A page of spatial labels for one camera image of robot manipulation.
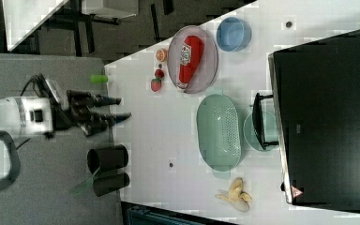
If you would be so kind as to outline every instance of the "green bowl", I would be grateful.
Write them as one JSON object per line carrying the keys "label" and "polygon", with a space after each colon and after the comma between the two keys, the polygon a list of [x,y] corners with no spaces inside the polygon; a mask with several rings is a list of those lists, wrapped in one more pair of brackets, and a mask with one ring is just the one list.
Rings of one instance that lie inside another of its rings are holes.
{"label": "green bowl", "polygon": [[[262,120],[264,122],[265,139],[268,142],[277,142],[278,132],[276,117],[270,112],[262,112]],[[259,151],[270,151],[278,147],[277,145],[269,145],[265,147],[265,150],[262,148],[254,131],[251,114],[247,117],[244,123],[244,138],[252,148]]]}

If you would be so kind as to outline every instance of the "white cabinet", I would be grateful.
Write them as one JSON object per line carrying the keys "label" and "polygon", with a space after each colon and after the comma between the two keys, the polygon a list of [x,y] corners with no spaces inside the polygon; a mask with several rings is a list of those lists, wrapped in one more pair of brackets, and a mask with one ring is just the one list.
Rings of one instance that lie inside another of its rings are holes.
{"label": "white cabinet", "polygon": [[139,0],[82,0],[82,13],[108,19],[136,16]]}

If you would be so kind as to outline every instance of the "blue bowl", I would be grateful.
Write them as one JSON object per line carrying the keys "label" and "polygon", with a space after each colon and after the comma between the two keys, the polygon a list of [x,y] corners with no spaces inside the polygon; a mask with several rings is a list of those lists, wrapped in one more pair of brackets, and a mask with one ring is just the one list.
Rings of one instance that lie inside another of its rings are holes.
{"label": "blue bowl", "polygon": [[247,23],[229,17],[218,26],[216,39],[223,51],[238,52],[249,44],[251,36],[252,31]]}

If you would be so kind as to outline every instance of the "green object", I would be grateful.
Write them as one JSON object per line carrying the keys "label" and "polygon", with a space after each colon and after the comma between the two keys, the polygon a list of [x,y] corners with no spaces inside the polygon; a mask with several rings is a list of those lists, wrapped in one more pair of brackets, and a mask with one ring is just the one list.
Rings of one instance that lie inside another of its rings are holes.
{"label": "green object", "polygon": [[[278,132],[277,132],[277,121],[276,117],[270,112],[262,112],[262,120],[264,122],[264,134],[265,140],[268,142],[277,142],[278,141]],[[269,145],[263,150],[259,141],[257,140],[256,133],[254,131],[252,114],[250,114],[244,123],[244,138],[247,143],[254,149],[259,151],[270,151],[277,148],[277,145]]]}
{"label": "green object", "polygon": [[87,178],[85,181],[74,187],[69,193],[71,195],[80,195],[84,193],[87,189],[93,186],[93,181],[95,180],[95,176],[98,174],[99,171],[100,168],[98,167],[98,169],[92,174],[91,177]]}
{"label": "green object", "polygon": [[90,77],[90,81],[92,83],[107,83],[108,82],[108,76],[106,76],[106,75],[92,75]]}
{"label": "green object", "polygon": [[242,129],[232,101],[219,94],[206,97],[198,108],[197,128],[203,160],[216,178],[229,179],[242,151]]}

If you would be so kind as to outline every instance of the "small fruit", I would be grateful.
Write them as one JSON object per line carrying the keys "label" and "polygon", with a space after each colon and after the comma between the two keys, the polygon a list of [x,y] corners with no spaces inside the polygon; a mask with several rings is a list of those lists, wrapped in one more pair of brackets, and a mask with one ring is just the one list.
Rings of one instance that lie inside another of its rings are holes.
{"label": "small fruit", "polygon": [[159,62],[165,62],[168,59],[168,51],[166,49],[160,49],[156,53],[156,59]]}
{"label": "small fruit", "polygon": [[165,73],[163,72],[162,69],[158,68],[158,69],[156,70],[155,75],[156,75],[156,78],[158,78],[158,79],[161,80],[161,79],[165,76]]}
{"label": "small fruit", "polygon": [[151,81],[151,90],[153,90],[153,92],[159,91],[161,86],[162,82],[160,81],[160,79],[155,78]]}

